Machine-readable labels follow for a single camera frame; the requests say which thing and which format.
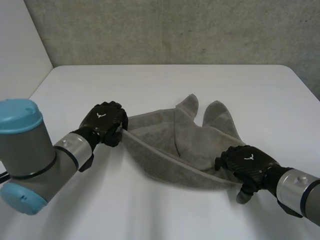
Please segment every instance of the concrete wall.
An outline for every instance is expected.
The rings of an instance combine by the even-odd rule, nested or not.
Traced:
[[[29,98],[52,68],[24,1],[0,0],[0,100]]]
[[[319,0],[25,0],[54,66],[279,64],[320,98]]]

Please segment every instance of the gray wall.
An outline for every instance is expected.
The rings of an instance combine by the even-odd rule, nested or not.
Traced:
[[[286,65],[320,98],[319,0],[25,0],[52,64]]]

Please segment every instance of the white wall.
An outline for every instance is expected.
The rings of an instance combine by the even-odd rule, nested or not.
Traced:
[[[0,0],[0,100],[29,98],[52,64],[23,0]]]

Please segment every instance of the gray towel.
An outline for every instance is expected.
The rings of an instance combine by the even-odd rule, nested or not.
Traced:
[[[189,95],[175,108],[129,118],[122,143],[144,173],[171,185],[202,190],[227,189],[239,181],[215,171],[215,159],[228,147],[245,145],[225,105],[211,103],[202,127],[194,123],[198,99]]]

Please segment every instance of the logo on robotic hand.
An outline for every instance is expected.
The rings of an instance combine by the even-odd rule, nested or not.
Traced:
[[[96,113],[96,116],[98,117],[98,119],[104,117],[105,115],[107,115],[107,114],[105,113],[103,115],[100,115],[99,113]]]
[[[251,154],[251,157],[244,158],[244,160],[254,160],[254,155],[253,155],[253,154]]]

